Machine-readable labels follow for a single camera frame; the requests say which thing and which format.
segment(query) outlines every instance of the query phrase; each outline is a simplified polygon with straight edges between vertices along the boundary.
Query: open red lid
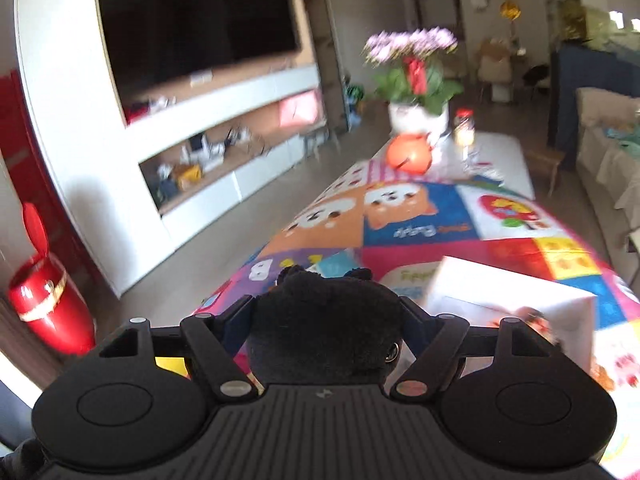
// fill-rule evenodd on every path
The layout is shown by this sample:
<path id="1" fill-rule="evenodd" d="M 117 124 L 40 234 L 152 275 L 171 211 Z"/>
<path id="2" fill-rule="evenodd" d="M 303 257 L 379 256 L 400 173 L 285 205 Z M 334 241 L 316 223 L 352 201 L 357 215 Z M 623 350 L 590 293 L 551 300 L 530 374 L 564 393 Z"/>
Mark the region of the open red lid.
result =
<path id="1" fill-rule="evenodd" d="M 49 254 L 49 238 L 47 238 L 47 232 L 44 230 L 44 224 L 36 206 L 28 202 L 22 206 L 22 221 L 24 228 L 27 229 L 27 236 L 38 254 L 42 257 L 47 256 Z"/>

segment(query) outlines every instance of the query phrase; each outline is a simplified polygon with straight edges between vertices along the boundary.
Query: black plush toy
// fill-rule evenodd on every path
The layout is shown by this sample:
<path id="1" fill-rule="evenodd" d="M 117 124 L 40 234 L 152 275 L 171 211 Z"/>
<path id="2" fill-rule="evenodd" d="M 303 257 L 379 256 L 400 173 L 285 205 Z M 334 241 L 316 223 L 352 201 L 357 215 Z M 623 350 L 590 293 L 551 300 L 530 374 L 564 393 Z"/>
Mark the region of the black plush toy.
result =
<path id="1" fill-rule="evenodd" d="M 287 267 L 258 298 L 249 364 L 267 384 L 384 383 L 402 343 L 399 297 L 369 269 L 323 278 Z"/>

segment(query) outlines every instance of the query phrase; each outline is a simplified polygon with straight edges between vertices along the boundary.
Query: red trash can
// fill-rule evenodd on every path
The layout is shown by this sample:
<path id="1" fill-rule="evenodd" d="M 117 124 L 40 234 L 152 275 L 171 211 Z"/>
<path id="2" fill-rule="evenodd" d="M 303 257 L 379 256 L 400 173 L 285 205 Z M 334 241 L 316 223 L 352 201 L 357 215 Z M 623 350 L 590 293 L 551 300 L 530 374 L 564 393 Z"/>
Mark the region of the red trash can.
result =
<path id="1" fill-rule="evenodd" d="M 33 204 L 24 204 L 22 218 L 37 254 L 12 278 L 9 299 L 20 319 L 47 345 L 64 354 L 86 354 L 95 347 L 91 313 L 65 267 L 49 253 L 49 239 Z"/>

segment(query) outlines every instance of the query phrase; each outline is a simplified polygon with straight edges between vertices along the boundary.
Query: ribbed black surface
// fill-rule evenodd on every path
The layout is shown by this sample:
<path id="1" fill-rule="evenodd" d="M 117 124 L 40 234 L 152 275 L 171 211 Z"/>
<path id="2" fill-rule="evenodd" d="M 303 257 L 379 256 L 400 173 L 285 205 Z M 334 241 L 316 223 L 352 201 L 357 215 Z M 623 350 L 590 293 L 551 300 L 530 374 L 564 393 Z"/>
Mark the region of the ribbed black surface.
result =
<path id="1" fill-rule="evenodd" d="M 153 480 L 609 479 L 586 464 L 527 475 L 458 449 L 420 406 L 386 399 L 376 386 L 273 386 L 260 400 L 222 408 L 204 436 L 165 464 L 112 478 Z M 59 466 L 46 480 L 102 478 Z"/>

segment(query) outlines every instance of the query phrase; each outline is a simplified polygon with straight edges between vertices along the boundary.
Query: red ribbon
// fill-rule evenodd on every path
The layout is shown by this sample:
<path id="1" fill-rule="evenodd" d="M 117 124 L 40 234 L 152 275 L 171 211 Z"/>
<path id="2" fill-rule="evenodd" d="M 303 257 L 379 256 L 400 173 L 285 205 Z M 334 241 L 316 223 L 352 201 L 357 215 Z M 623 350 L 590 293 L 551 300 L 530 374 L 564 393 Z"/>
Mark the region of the red ribbon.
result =
<path id="1" fill-rule="evenodd" d="M 414 94 L 426 94 L 427 73 L 424 62 L 421 59 L 417 59 L 417 57 L 406 57 L 404 58 L 404 68 L 406 70 L 406 78 Z"/>

